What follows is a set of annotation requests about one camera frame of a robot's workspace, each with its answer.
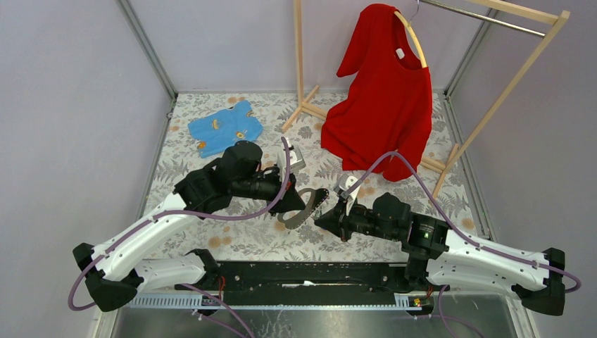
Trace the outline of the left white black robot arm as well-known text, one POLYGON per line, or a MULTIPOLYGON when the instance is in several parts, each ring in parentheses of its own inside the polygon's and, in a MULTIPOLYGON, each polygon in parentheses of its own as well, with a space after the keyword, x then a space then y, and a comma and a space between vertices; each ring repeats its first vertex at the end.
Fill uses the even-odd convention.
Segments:
POLYGON ((306 165, 301 150, 283 142, 276 164, 263 168, 261 148, 238 141, 204 167, 189 172, 153 210, 113 238, 73 249, 92 306, 119 309, 143 290, 176 284, 210 289, 218 282, 217 263, 206 250, 180 258, 151 259, 149 254, 198 219, 226 220, 222 210, 234 197, 264 201, 262 213, 302 211, 296 172, 306 165))

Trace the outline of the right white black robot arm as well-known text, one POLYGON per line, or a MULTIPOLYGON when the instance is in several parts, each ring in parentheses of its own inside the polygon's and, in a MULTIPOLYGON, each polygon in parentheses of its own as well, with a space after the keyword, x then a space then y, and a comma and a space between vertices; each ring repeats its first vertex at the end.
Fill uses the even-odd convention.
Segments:
POLYGON ((565 267, 563 251, 526 252, 471 234, 461 237, 446 221, 414 213, 389 193, 376 198, 372 208, 347 204, 340 198, 315 225, 343 242, 358 233, 399 243, 408 260, 398 281, 408 290, 490 291, 518 298, 537 313, 563 314, 565 285, 556 272, 565 267))

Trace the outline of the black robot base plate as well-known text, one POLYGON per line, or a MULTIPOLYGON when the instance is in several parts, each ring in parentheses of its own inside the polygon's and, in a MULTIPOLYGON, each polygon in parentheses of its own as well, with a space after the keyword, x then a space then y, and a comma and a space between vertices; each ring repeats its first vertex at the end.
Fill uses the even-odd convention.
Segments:
POLYGON ((186 256, 206 266, 194 286, 229 306, 395 306, 397 294, 441 289, 402 264, 217 261, 207 249, 186 256))

